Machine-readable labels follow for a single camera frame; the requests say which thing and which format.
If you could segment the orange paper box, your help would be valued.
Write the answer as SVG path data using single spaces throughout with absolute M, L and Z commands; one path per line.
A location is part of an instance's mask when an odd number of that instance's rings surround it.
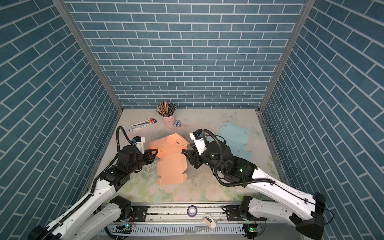
M 148 149 L 158 150 L 157 183 L 160 186 L 176 185 L 186 181 L 187 159 L 183 150 L 188 148 L 188 142 L 179 134 L 152 141 Z

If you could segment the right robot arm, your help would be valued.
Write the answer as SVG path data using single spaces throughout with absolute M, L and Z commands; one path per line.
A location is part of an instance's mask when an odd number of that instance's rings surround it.
M 244 187 L 261 193 L 270 201 L 244 196 L 235 211 L 244 220 L 273 219 L 288 223 L 302 235 L 320 240 L 325 230 L 326 197 L 296 190 L 271 177 L 248 160 L 234 156 L 222 141 L 194 141 L 192 149 L 182 150 L 190 164 L 198 169 L 207 165 L 224 187 Z

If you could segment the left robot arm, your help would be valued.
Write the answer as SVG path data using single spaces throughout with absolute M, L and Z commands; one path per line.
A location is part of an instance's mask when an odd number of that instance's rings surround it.
M 138 172 L 145 165 L 152 164 L 157 153 L 157 149 L 144 150 L 141 143 L 118 150 L 114 159 L 96 176 L 87 195 L 46 227 L 35 227 L 28 238 L 30 240 L 89 240 L 112 222 L 133 219 L 131 201 L 119 196 L 113 198 L 102 211 L 97 214 L 94 214 L 94 211 L 128 182 L 132 173 Z

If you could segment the white pen box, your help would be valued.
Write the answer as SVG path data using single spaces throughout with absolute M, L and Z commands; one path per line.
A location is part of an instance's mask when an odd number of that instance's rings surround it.
M 136 131 L 138 129 L 148 127 L 148 126 L 153 125 L 155 123 L 157 123 L 157 120 L 155 118 L 151 118 L 151 119 L 130 125 L 129 126 L 129 132 L 133 132 L 133 131 Z

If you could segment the light blue flat paper box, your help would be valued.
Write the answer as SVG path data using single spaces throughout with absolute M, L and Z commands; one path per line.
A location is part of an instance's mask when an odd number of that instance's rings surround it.
M 231 149 L 235 157 L 252 161 L 252 152 L 248 151 L 248 142 L 250 139 L 250 131 L 244 127 L 224 122 L 216 137 L 220 141 L 226 141 L 226 145 Z

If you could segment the small blue stapler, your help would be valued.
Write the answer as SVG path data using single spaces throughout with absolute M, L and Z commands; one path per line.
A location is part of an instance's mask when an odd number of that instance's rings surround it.
M 181 122 L 180 122 L 180 120 L 176 120 L 176 121 L 175 121 L 174 127 L 175 127 L 175 128 L 181 127 Z

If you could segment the pink pencil cup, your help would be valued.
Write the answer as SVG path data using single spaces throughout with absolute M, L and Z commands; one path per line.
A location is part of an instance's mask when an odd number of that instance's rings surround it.
M 176 119 L 174 116 L 169 116 L 169 117 L 162 117 L 163 119 L 163 124 L 167 128 L 174 127 Z

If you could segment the bundle of coloured pencils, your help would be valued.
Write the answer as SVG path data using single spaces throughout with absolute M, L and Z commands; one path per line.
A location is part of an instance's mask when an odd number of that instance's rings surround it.
M 157 104 L 156 112 L 162 117 L 171 117 L 177 109 L 177 106 L 172 101 L 162 101 Z

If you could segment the purple tape roll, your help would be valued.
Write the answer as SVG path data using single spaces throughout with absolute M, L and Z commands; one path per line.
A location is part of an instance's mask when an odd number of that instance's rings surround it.
M 194 205 L 190 205 L 190 206 L 188 206 L 188 208 L 187 208 L 187 215 L 188 215 L 190 218 L 194 218 L 197 214 L 198 214 L 198 208 L 197 208 L 197 206 L 194 206 Z

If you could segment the white pink clip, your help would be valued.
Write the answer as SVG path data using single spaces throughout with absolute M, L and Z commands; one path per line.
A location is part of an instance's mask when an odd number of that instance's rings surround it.
M 203 222 L 210 228 L 215 229 L 217 224 L 211 215 L 203 218 Z

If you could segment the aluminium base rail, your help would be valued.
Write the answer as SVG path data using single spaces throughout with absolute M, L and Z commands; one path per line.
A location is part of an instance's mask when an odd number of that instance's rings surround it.
M 188 206 L 186 205 L 166 205 L 166 206 L 160 206 L 160 205 L 132 206 L 131 205 L 133 210 L 133 215 L 134 215 L 133 219 L 129 221 L 117 220 L 115 222 L 112 222 L 111 224 L 113 223 L 117 224 L 117 227 L 116 227 L 117 232 L 115 235 L 119 237 L 122 234 L 136 233 L 140 229 L 139 228 L 140 224 L 153 225 L 155 228 L 154 230 L 155 234 L 165 233 L 166 230 L 164 228 L 166 226 L 173 227 L 173 230 L 171 230 L 170 232 L 172 234 L 175 234 L 177 233 L 176 227 L 180 227 L 181 225 L 193 225 L 193 224 L 200 225 L 204 231 L 214 230 L 214 229 L 210 229 L 203 222 L 203 218 L 207 217 L 208 215 L 211 215 L 215 220 L 217 224 L 215 229 L 218 228 L 220 221 L 223 221 L 225 225 L 228 225 L 229 223 L 238 223 L 238 224 L 245 223 L 245 225 L 248 225 L 248 227 L 245 228 L 245 231 L 248 233 L 256 232 L 256 229 L 255 229 L 256 224 L 260 223 L 261 221 L 268 220 L 268 219 L 266 220 L 261 219 L 258 221 L 257 220 L 249 221 L 249 220 L 242 219 L 235 212 L 238 209 L 239 205 L 222 206 L 220 204 L 195 204 L 194 206 L 197 206 L 198 214 L 194 218 L 190 218 L 187 215 Z

